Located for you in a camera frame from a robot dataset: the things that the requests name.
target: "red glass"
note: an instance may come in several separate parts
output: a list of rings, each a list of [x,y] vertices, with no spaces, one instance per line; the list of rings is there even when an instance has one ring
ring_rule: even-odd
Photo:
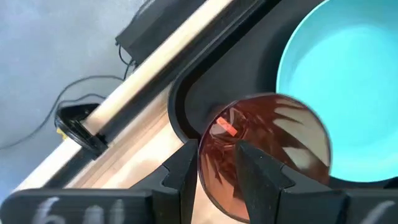
[[[235,101],[214,118],[204,133],[198,163],[207,196],[230,217],[249,221],[234,164],[233,149],[240,139],[302,174],[328,183],[330,142],[312,110],[278,94]]]

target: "concrete floor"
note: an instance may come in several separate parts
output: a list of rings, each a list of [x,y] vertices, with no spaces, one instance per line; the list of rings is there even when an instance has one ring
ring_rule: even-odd
[[[144,1],[0,1],[0,147],[34,130],[70,82],[123,75],[114,38]],[[90,80],[69,89],[63,99],[106,96],[118,85],[117,80]],[[0,151],[0,202],[61,140],[52,116],[32,139]]]

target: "black device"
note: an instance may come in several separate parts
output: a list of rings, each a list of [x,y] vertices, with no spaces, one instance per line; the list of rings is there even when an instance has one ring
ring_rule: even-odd
[[[191,223],[197,147],[196,140],[188,141],[153,173],[126,190],[16,192],[0,209],[2,224]],[[239,185],[253,224],[398,222],[397,189],[332,190],[247,142],[238,142],[234,153]]]

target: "wooden surface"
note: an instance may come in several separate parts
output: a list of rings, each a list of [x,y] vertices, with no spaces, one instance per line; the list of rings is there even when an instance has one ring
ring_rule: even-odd
[[[142,65],[121,84],[86,120],[86,128],[97,133],[153,79],[232,0],[207,0]],[[182,146],[167,114],[170,87],[154,99],[96,161],[88,164],[69,188],[128,188],[155,170]],[[42,187],[80,146],[66,139],[16,190]],[[220,212],[197,183],[192,223],[238,223]]]

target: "amber glass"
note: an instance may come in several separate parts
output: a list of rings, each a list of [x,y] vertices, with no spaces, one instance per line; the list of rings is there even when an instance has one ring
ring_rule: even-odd
[[[234,164],[233,149],[240,139],[302,174],[328,183],[329,138],[312,110],[278,94],[235,101],[214,118],[204,133],[198,163],[207,196],[230,217],[249,221]]]

